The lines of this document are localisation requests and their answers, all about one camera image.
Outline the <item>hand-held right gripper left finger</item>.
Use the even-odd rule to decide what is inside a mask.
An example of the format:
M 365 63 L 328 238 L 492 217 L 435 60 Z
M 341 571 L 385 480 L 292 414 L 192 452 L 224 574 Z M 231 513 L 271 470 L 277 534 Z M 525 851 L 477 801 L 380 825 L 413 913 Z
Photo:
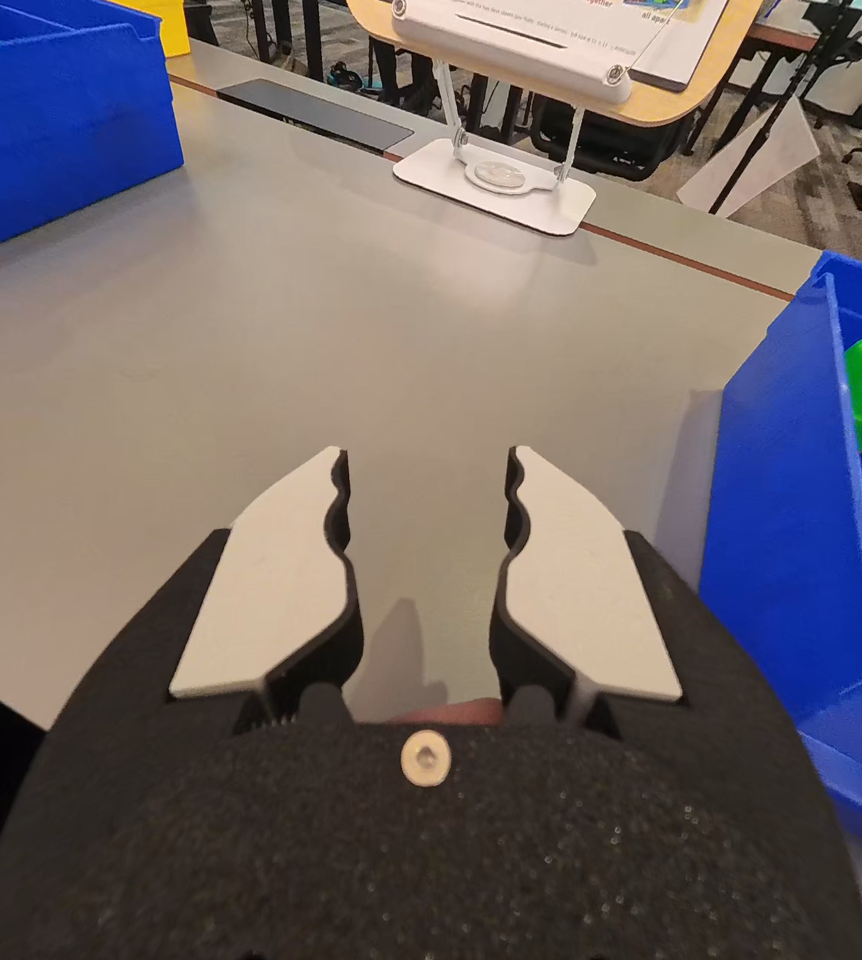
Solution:
M 341 689 L 365 637 L 347 556 L 346 450 L 328 446 L 272 484 L 230 527 L 169 692 L 177 700 L 260 693 L 297 703 Z

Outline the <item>yellow storage bin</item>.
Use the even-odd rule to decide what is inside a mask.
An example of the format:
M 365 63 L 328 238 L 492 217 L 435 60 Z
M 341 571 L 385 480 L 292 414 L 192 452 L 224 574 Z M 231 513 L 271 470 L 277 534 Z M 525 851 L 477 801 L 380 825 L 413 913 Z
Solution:
M 183 1 L 115 1 L 119 6 L 158 18 L 160 41 L 167 59 L 191 52 Z

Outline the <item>white paper sheet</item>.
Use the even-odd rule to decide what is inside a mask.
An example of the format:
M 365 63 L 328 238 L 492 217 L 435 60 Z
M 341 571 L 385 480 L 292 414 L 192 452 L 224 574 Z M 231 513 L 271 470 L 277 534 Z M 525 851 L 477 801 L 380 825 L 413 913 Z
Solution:
M 774 107 L 769 108 L 701 167 L 680 187 L 677 199 L 690 209 L 709 211 L 773 111 Z M 774 122 L 767 141 L 728 192 L 717 215 L 729 217 L 819 154 L 820 149 L 799 99 L 793 97 Z

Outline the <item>printed instruction sheet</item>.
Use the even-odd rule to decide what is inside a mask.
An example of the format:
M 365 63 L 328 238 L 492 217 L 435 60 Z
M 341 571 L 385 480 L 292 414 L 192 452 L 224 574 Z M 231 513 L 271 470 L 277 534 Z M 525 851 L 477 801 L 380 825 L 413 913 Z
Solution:
M 392 2 L 401 37 L 517 71 L 555 89 L 625 102 L 630 83 L 686 89 L 725 1 Z

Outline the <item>white board stand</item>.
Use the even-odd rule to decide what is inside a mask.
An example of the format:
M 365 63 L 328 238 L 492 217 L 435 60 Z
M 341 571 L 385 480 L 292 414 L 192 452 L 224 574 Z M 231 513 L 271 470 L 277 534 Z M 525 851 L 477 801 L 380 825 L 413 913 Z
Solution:
M 396 162 L 404 184 L 548 236 L 572 235 L 597 193 L 571 178 L 584 110 L 576 108 L 565 160 L 553 170 L 472 143 L 461 124 L 449 65 L 433 61 L 449 138 L 437 138 Z

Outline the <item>blue storage bin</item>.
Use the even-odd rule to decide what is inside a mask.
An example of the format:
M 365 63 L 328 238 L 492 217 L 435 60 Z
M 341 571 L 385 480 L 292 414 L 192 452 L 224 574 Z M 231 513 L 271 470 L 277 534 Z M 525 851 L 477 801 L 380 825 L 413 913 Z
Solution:
M 862 262 L 825 252 L 723 391 L 700 594 L 862 838 Z
M 184 164 L 159 23 L 0 1 L 0 244 Z

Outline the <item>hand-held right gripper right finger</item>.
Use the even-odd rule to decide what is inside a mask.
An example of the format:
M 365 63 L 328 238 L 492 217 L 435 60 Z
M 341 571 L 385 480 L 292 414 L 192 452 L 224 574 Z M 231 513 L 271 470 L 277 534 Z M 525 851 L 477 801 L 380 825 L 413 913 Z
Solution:
M 508 453 L 507 554 L 488 651 L 501 698 L 544 689 L 555 708 L 601 694 L 683 695 L 627 532 L 584 486 L 526 445 Z

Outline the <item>black flat panel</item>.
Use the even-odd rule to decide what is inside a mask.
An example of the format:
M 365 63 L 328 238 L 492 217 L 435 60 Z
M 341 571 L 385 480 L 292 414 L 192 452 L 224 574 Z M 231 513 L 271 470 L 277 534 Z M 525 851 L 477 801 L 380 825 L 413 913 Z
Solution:
M 217 96 L 251 112 L 380 156 L 413 135 L 407 127 L 266 78 L 219 88 Z

